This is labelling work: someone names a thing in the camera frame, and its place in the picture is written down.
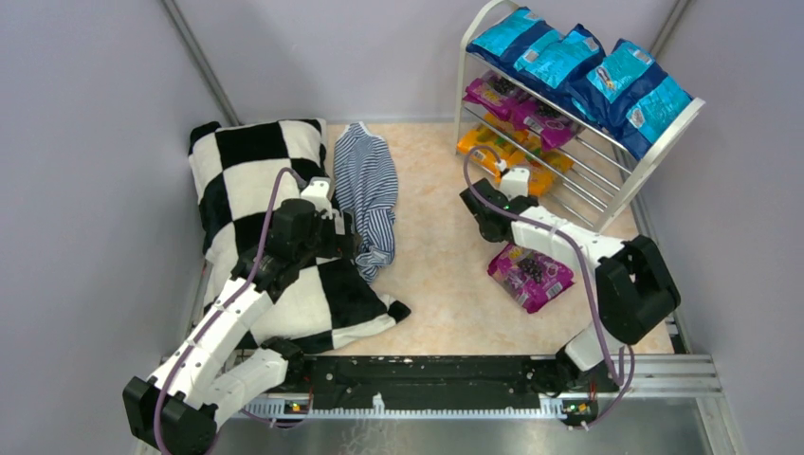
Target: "metal shoe rack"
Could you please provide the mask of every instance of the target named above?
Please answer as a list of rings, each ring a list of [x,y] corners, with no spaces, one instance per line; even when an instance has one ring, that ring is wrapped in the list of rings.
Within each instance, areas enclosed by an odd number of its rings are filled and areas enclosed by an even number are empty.
[[[488,63],[483,58],[466,52],[466,46],[469,44],[469,42],[471,42],[471,40],[478,36],[482,31],[478,30],[481,22],[492,9],[496,8],[500,4],[506,5],[511,10],[515,10],[520,7],[516,3],[509,0],[492,0],[488,2],[483,8],[481,8],[477,16],[475,16],[475,19],[472,21],[471,25],[469,25],[469,28],[466,30],[464,38],[461,41],[461,54],[458,62],[458,81],[456,85],[457,95],[455,101],[453,143],[457,144],[458,140],[461,138],[461,122],[464,118],[466,118],[466,114],[473,119],[477,119],[477,121],[479,121],[481,124],[494,131],[500,137],[503,137],[516,148],[523,151],[530,158],[557,174],[563,184],[563,187],[567,191],[577,196],[577,200],[581,201],[582,204],[590,206],[592,210],[579,209],[579,207],[575,206],[575,204],[570,203],[565,198],[560,197],[555,191],[548,192],[546,194],[547,197],[575,215],[581,222],[588,225],[592,230],[600,232],[605,229],[620,214],[620,212],[622,212],[622,210],[628,205],[628,203],[630,203],[631,199],[633,199],[636,193],[639,192],[639,190],[648,180],[648,177],[653,173],[653,171],[656,170],[662,160],[665,159],[667,152],[669,152],[673,145],[675,145],[676,141],[679,139],[679,137],[681,137],[692,120],[698,116],[698,112],[701,110],[701,107],[704,106],[704,101],[699,98],[692,100],[692,102],[686,107],[681,115],[677,117],[669,127],[667,127],[667,130],[659,137],[656,143],[650,148],[648,153],[641,160],[637,161],[630,155],[624,145],[619,143],[605,131],[595,128],[582,119],[566,112],[539,93],[526,87],[521,82],[512,79],[499,68]],[[599,166],[599,164],[594,164],[588,159],[585,162],[578,154],[569,152],[566,146],[559,148],[558,151],[573,160],[575,164],[569,172],[562,174],[544,162],[538,156],[531,154],[509,134],[501,131],[486,121],[483,118],[483,114],[478,113],[478,111],[484,110],[483,107],[475,105],[471,105],[471,107],[469,107],[470,105],[463,101],[466,88],[465,73],[467,55],[479,62],[484,68],[495,71],[497,74],[508,79],[534,98],[541,100],[545,104],[559,111],[567,118],[573,120],[576,123],[578,132],[578,135],[576,135],[574,141],[600,156],[602,161],[605,162],[607,166],[615,167],[622,175],[622,183],[618,183],[611,178],[607,178],[605,176],[607,173],[606,170],[595,168],[595,166]],[[589,140],[581,137],[580,133],[584,131],[588,131],[594,135],[602,137],[610,146],[608,147],[609,150],[601,150],[597,146],[593,145]],[[597,216],[594,216],[593,219],[590,219],[588,216],[584,216],[581,213],[582,211],[585,213],[589,213],[591,211],[597,214]]]

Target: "blue and white striped cloth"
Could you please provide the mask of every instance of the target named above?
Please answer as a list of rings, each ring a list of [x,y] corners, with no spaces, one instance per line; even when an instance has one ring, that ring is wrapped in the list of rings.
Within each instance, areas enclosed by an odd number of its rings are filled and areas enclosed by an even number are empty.
[[[393,261],[393,206],[399,194],[396,167],[388,144],[363,122],[347,126],[335,143],[335,195],[341,210],[355,215],[362,238],[355,263],[360,276],[373,282]]]

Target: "beige tiled floor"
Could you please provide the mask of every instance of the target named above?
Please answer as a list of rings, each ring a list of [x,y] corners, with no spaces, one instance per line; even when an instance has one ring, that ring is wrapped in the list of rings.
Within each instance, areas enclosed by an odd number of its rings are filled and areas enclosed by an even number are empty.
[[[458,196],[466,183],[453,152],[451,123],[367,126],[388,141],[399,175],[396,259],[380,272],[373,288],[405,302],[412,315],[391,330],[334,354],[553,354],[586,327],[591,318],[581,283],[528,315],[486,275],[488,262],[503,246],[480,237],[477,223]],[[329,151],[342,131],[343,125],[330,125]],[[587,159],[582,147],[573,151]],[[332,153],[329,160],[331,169]],[[474,167],[472,175],[473,180],[484,176]],[[619,179],[614,169],[607,176]],[[557,190],[572,198],[564,189]],[[550,201],[543,204],[571,217]],[[629,209],[606,231],[622,238],[632,238],[636,232]],[[672,353],[665,325],[635,348],[637,353]]]

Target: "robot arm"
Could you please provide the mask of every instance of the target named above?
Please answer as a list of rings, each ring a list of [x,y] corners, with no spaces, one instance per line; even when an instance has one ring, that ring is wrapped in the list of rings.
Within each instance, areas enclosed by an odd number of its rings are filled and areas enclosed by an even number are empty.
[[[302,267],[315,257],[354,254],[352,217],[332,208],[329,190],[329,179],[314,178],[301,198],[283,201],[273,213],[265,254],[246,291],[224,307],[222,302],[247,283],[256,246],[241,256],[218,300],[178,350],[147,381],[138,377],[129,381],[123,402],[136,437],[156,447],[156,400],[166,390],[160,413],[165,446],[173,455],[204,453],[217,429],[234,413],[289,375],[301,373],[301,350],[285,340],[269,340],[247,361],[218,375],[238,341],[299,277]]]
[[[528,174],[524,168],[509,170],[502,177],[499,191],[486,179],[473,187],[497,208],[552,229],[503,216],[467,189],[461,198],[478,221],[481,235],[489,242],[507,241],[543,252],[567,264],[576,274],[581,267],[593,270],[597,311],[609,349],[639,342],[680,303],[678,289],[659,248],[648,237],[639,235],[626,241],[605,236],[539,207],[534,198],[526,196]],[[559,229],[576,242],[583,261],[566,239],[556,235]],[[561,348],[557,360],[572,372],[573,378],[600,364],[604,357],[594,325],[590,324]]]

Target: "black checkered pillow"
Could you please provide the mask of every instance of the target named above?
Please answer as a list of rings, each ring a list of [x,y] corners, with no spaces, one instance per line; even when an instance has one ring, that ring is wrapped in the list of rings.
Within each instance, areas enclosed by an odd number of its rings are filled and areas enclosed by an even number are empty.
[[[256,246],[277,174],[293,168],[305,180],[325,176],[323,120],[283,120],[237,128],[217,122],[191,133],[190,166],[206,232],[204,254],[213,264],[204,302],[220,294],[241,253]],[[279,188],[276,208],[299,197],[292,177]],[[309,354],[383,332],[410,314],[390,296],[378,296],[344,260],[316,259],[251,327],[240,347],[270,337],[291,338]]]

